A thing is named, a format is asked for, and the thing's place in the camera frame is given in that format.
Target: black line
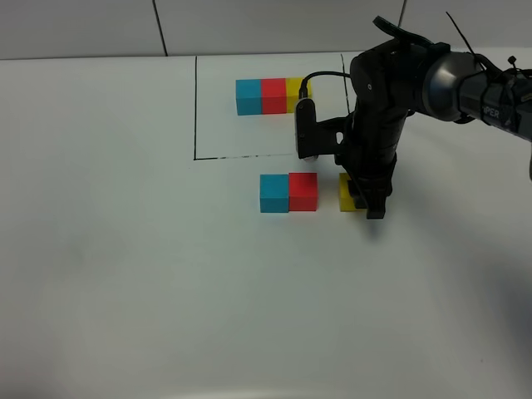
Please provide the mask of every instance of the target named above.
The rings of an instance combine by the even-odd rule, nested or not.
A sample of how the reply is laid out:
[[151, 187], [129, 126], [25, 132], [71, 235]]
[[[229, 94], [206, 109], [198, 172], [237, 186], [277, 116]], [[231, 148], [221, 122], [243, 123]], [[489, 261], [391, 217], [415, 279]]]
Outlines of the black line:
[[210, 156], [206, 158], [195, 158], [194, 160], [242, 160], [246, 158], [262, 158], [265, 156], [288, 156], [293, 154], [264, 154], [264, 155], [236, 155], [236, 156]]
[[168, 52], [166, 51], [165, 35], [163, 35], [163, 28], [160, 25], [159, 11], [157, 10], [157, 4], [155, 4], [155, 0], [151, 0], [151, 2], [153, 4], [153, 11], [155, 11], [155, 18], [157, 18], [157, 26], [159, 27], [160, 40], [163, 43], [163, 49], [165, 50], [165, 57], [167, 57]]
[[195, 59], [194, 73], [194, 160], [196, 158], [196, 143], [198, 137], [198, 56]]
[[406, 4], [407, 3], [408, 3], [408, 0], [404, 0], [403, 3], [402, 3], [401, 15], [399, 16], [399, 23], [397, 24], [398, 27], [401, 27], [401, 25], [402, 25], [402, 19], [405, 16]]
[[[343, 70], [343, 73], [346, 73], [346, 65], [343, 62], [343, 54], [342, 53], [340, 54], [340, 57], [342, 57], [342, 70]], [[347, 113], [350, 114], [351, 113], [351, 107], [349, 106], [349, 94], [347, 94], [347, 78], [345, 76], [343, 77], [343, 88], [346, 90]]]

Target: white table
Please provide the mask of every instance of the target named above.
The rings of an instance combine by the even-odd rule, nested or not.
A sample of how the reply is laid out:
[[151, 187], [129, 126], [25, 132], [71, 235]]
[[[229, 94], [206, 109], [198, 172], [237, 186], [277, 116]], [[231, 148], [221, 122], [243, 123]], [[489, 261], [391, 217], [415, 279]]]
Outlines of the white table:
[[[341, 68], [285, 57], [276, 74], [298, 57]], [[251, 60], [201, 57], [199, 93], [202, 71]], [[343, 115], [345, 93], [321, 85]], [[523, 141], [412, 117], [387, 217], [368, 222], [339, 212], [330, 157], [194, 160], [192, 57], [0, 62], [0, 87], [2, 394], [530, 396]], [[260, 214], [259, 175], [297, 170], [318, 172], [318, 212]]]

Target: toy block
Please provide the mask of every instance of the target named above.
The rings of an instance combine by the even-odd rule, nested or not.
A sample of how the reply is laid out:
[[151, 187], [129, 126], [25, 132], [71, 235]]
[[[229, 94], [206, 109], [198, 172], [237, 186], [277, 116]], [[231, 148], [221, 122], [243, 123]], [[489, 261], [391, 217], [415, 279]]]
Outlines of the toy block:
[[354, 212], [358, 209], [355, 206], [355, 199], [349, 193], [349, 181], [351, 177], [347, 173], [340, 174], [340, 183], [339, 183], [339, 197], [340, 197], [340, 211], [341, 212]]
[[263, 214], [288, 212], [288, 175], [260, 176], [260, 212]]
[[238, 115], [263, 113], [260, 79], [236, 81], [236, 111]]
[[[286, 80], [286, 112], [293, 114], [296, 104], [299, 101], [299, 89], [301, 88], [302, 77], [288, 77]], [[313, 97], [313, 88], [310, 81], [307, 84], [308, 98]]]
[[318, 175], [290, 173], [288, 175], [290, 211], [315, 212], [318, 209]]
[[263, 114], [286, 114], [286, 79], [261, 81]]

